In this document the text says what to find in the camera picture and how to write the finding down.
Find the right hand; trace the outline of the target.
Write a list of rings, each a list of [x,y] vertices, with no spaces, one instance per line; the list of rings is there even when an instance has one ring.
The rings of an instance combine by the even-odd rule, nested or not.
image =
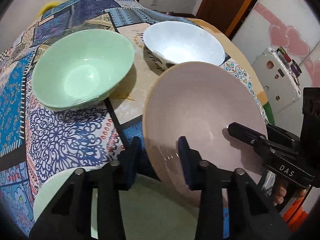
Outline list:
[[[287,193],[287,187],[288,187],[288,182],[286,180],[282,179],[276,179],[276,182],[273,186],[272,190],[272,198],[273,198],[273,205],[276,206],[278,204],[282,204],[284,201],[284,197],[286,196]],[[305,197],[309,187],[306,189],[301,189],[296,192],[296,195],[299,198]]]

